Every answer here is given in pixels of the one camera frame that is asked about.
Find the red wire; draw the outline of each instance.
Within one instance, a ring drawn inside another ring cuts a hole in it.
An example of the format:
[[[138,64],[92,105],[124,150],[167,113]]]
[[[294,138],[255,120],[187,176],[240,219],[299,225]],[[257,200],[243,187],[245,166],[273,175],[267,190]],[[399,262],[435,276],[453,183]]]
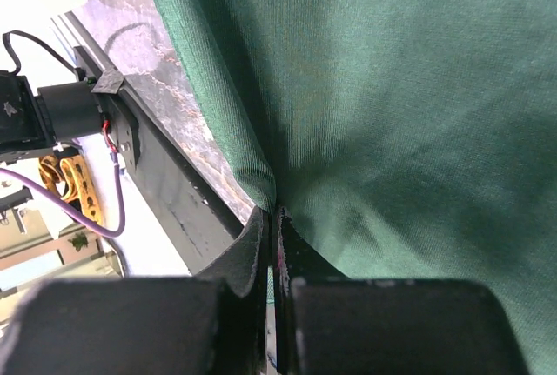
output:
[[[114,145],[114,143],[112,143],[111,139],[108,136],[108,128],[111,126],[111,122],[108,120],[104,120],[104,124],[103,124],[103,136],[104,136],[104,141],[106,142],[106,145],[111,149],[111,151],[113,153],[117,153],[118,149],[116,148],[116,146]]]

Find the black cable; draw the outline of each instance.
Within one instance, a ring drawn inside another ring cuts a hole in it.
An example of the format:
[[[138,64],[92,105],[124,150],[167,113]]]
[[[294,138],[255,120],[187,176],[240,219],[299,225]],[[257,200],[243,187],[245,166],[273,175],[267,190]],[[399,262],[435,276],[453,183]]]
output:
[[[26,33],[24,31],[13,30],[13,31],[8,31],[7,33],[2,34],[3,46],[6,48],[6,51],[8,52],[8,54],[11,57],[11,60],[13,60],[14,64],[16,65],[16,68],[14,69],[14,71],[9,72],[11,75],[17,75],[21,71],[21,61],[19,60],[19,57],[17,57],[17,54],[14,51],[13,47],[11,46],[11,42],[10,42],[10,35],[12,35],[12,34],[15,35],[15,36],[20,36],[20,37],[26,38],[28,40],[31,40],[31,42],[35,42],[36,44],[41,46],[43,49],[45,49],[47,52],[49,52],[49,54],[51,56],[53,56],[58,62],[60,62],[64,66],[64,68],[66,68],[67,70],[69,70],[73,74],[76,73],[76,68],[74,68],[66,59],[64,59],[63,57],[58,55],[54,51],[54,49],[52,49],[43,40],[33,36],[32,34]]]

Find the green cloth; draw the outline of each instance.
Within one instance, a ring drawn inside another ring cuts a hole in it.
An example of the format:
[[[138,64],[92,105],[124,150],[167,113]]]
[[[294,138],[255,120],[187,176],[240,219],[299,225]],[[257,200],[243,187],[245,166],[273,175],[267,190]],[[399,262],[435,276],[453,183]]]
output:
[[[256,204],[354,277],[470,278],[557,373],[557,0],[155,0]]]

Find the purple cable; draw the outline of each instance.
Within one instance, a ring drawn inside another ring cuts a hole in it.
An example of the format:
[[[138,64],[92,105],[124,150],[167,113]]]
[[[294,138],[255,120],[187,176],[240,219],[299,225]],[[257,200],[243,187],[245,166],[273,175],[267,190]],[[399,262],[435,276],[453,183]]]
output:
[[[116,195],[118,201],[118,215],[119,215],[119,224],[116,230],[108,230],[101,225],[98,225],[92,220],[89,220],[86,216],[84,216],[81,212],[73,208],[71,205],[66,204],[60,198],[57,198],[52,192],[48,191],[46,188],[37,184],[35,181],[20,175],[17,172],[10,171],[4,168],[0,168],[0,175],[5,175],[7,177],[12,177],[17,181],[21,182],[25,186],[37,191],[45,198],[48,198],[51,202],[56,204],[60,207],[66,214],[70,217],[75,219],[80,224],[83,224],[85,227],[88,227],[91,231],[96,232],[97,234],[105,237],[105,238],[117,238],[122,234],[125,228],[125,210],[124,210],[124,198],[122,197],[122,183],[120,182],[120,165],[118,164],[118,158],[116,153],[111,153],[111,159],[114,163],[114,182],[116,184]]]

